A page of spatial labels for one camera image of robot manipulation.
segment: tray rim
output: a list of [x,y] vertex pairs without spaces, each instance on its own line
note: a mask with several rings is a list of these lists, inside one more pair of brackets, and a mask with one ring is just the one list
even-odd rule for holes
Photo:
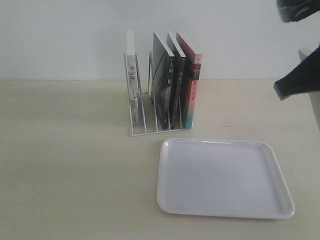
[[[290,208],[290,212],[288,212],[287,214],[283,214],[283,215],[266,215],[266,216],[251,216],[251,215],[213,215],[213,214],[186,214],[186,213],[177,213],[177,212],[172,212],[170,210],[167,209],[167,207],[162,203],[162,201],[160,200],[160,180],[161,180],[161,171],[162,171],[162,157],[164,155],[164,148],[166,147],[166,145],[168,145],[168,142],[177,142],[177,140],[182,140],[184,142],[238,142],[238,143],[256,143],[256,144],[262,144],[264,146],[266,146],[273,157],[275,166],[277,168],[277,171],[280,174],[280,178],[281,178],[281,183],[285,189],[285,193],[289,199],[291,208]],[[285,220],[285,219],[289,219],[291,218],[296,211],[296,207],[295,207],[295,203],[292,199],[292,196],[290,194],[288,185],[286,183],[285,177],[281,171],[277,156],[275,154],[275,151],[273,150],[273,148],[266,142],[264,141],[259,141],[259,140],[246,140],[246,139],[227,139],[227,138],[193,138],[193,137],[170,137],[167,138],[166,140],[164,140],[161,144],[161,150],[160,150],[160,157],[159,157],[159,167],[158,167],[158,181],[157,181],[157,190],[156,190],[156,201],[158,206],[160,207],[160,209],[166,213],[169,214],[175,214],[175,215],[191,215],[191,216],[207,216],[207,217],[230,217],[230,218],[245,218],[245,219],[274,219],[274,220]]]

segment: book cover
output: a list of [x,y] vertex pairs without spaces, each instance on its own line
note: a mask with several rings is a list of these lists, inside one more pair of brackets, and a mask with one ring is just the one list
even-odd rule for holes
[[153,68],[153,87],[154,98],[151,100],[155,104],[156,111],[159,115],[162,129],[167,129],[169,122],[169,104],[171,96],[171,86],[174,73],[175,55],[164,42],[161,36],[153,33],[152,47],[152,68]]
[[135,36],[133,30],[126,32],[127,77],[133,127],[139,126],[139,89],[136,63]]
[[169,104],[170,125],[171,129],[174,129],[179,110],[180,91],[185,69],[186,55],[179,46],[175,34],[171,31],[167,35],[166,44],[171,49],[175,57]]
[[182,124],[186,129],[191,129],[193,127],[203,54],[185,33],[177,32],[176,39],[186,55],[180,97]]

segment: table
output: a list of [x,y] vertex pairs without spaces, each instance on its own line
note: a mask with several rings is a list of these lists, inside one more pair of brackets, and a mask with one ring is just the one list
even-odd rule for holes
[[[272,80],[203,80],[194,129],[130,136],[124,81],[0,81],[0,239],[319,239],[320,137],[307,94]],[[164,213],[171,137],[270,144],[295,203],[288,220]]]

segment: white tray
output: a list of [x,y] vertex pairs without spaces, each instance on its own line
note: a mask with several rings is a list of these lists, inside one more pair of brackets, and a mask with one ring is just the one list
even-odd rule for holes
[[246,140],[164,141],[157,203],[183,215],[288,219],[295,212],[273,149]]

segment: white wall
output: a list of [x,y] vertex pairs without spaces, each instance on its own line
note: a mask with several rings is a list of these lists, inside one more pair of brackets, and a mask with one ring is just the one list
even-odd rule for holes
[[126,29],[143,79],[153,31],[189,34],[202,79],[267,79],[318,44],[320,14],[284,24],[276,0],[0,0],[0,79],[123,80]]

